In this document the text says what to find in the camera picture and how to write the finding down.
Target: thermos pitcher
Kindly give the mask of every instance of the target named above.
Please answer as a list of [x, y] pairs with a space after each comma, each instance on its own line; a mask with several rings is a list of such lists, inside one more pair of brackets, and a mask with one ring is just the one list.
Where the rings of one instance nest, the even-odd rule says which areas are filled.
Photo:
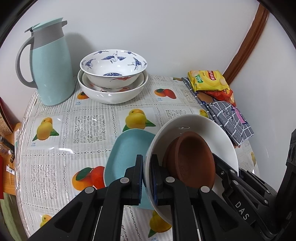
[[[15, 61], [20, 81], [31, 88], [37, 88], [44, 105], [54, 106], [67, 100], [75, 89], [71, 59], [62, 27], [63, 18], [39, 23], [29, 28], [31, 37], [21, 46]], [[20, 55], [27, 45], [30, 48], [30, 70], [33, 78], [28, 82], [20, 71]]]

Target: white bowl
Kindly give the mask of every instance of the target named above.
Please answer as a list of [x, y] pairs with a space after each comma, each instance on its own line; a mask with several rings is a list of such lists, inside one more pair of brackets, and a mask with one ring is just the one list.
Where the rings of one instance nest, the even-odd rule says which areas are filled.
[[86, 73], [83, 73], [83, 75], [82, 75], [82, 83], [86, 87], [93, 89], [93, 90], [100, 91], [100, 92], [122, 92], [122, 91], [133, 90], [133, 89], [141, 86], [144, 82], [145, 82], [144, 74], [140, 73], [139, 77], [132, 84], [130, 84], [128, 86], [125, 86], [125, 87], [119, 88], [119, 89], [105, 89], [105, 88], [98, 87], [95, 84], [93, 84], [92, 82], [90, 82]]
[[93, 52], [80, 62], [80, 68], [92, 83], [108, 89], [130, 85], [146, 67], [147, 62], [142, 56], [118, 49]]
[[[163, 156], [168, 145], [184, 132], [193, 131], [199, 134], [208, 144], [212, 153], [215, 153], [234, 170], [238, 172], [238, 161], [233, 144], [227, 134], [214, 121], [201, 115], [181, 115], [168, 121], [154, 137], [146, 154], [144, 162], [144, 180], [146, 192], [156, 212], [169, 224], [172, 224], [170, 206], [157, 206], [153, 200], [151, 189], [150, 159], [157, 154], [159, 164], [162, 166]], [[224, 188], [221, 178], [216, 174], [213, 191], [222, 198]]]
[[84, 79], [85, 85], [82, 83], [82, 76], [83, 76], [83, 71], [80, 70], [78, 73], [78, 83], [82, 89], [82, 91], [91, 99], [98, 101], [100, 103], [104, 104], [118, 104], [118, 103], [123, 103], [126, 101], [131, 100], [132, 98], [136, 97], [145, 87], [148, 81], [148, 74], [146, 71], [143, 71], [143, 73], [140, 73], [140, 75], [144, 76], [144, 83], [140, 86], [138, 86], [135, 89], [131, 89], [128, 91], [123, 91], [123, 92], [115, 92], [115, 93], [110, 93], [110, 92], [100, 92], [97, 90], [92, 89], [90, 86], [90, 81], [88, 78]]

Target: gray checkered towel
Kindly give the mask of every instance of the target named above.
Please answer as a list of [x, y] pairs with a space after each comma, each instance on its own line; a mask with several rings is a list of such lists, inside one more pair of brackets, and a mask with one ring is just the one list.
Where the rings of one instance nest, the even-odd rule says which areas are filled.
[[196, 101], [207, 112], [209, 118], [227, 133], [234, 144], [240, 145], [244, 140], [254, 135], [249, 123], [236, 107], [226, 101], [214, 101], [212, 103], [201, 101], [191, 88], [189, 80], [187, 78], [182, 78], [182, 80]]

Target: thermos handle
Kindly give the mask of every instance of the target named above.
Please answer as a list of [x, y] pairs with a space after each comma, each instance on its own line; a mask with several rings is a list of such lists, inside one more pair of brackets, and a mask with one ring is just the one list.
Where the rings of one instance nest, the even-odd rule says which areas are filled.
[[20, 56], [22, 54], [22, 51], [24, 50], [24, 48], [27, 46], [27, 45], [30, 45], [30, 44], [33, 44], [34, 43], [34, 36], [31, 36], [30, 38], [28, 38], [28, 40], [26, 42], [24, 42], [24, 44], [21, 46], [19, 52], [17, 53], [17, 58], [15, 60], [15, 70], [17, 72], [17, 76], [19, 78], [19, 80], [25, 85], [25, 86], [28, 86], [28, 87], [31, 87], [31, 88], [37, 88], [37, 85], [35, 83], [35, 81], [33, 80], [32, 82], [28, 82], [25, 80], [25, 78], [23, 77], [21, 71], [20, 71]]
[[65, 21], [62, 21], [62, 27], [63, 27], [63, 26], [65, 26], [67, 23], [68, 23], [68, 21], [67, 21], [67, 20], [65, 20]]

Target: light blue plate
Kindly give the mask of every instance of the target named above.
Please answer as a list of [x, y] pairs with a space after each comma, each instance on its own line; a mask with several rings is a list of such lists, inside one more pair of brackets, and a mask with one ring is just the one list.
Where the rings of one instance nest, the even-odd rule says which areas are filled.
[[[138, 154], [145, 159], [154, 137], [154, 134], [141, 129], [124, 131], [115, 141], [108, 158], [104, 171], [105, 185], [109, 186], [111, 182], [124, 177], [126, 169], [135, 165]], [[139, 208], [154, 210], [148, 199], [144, 183], [142, 184], [142, 199]]]

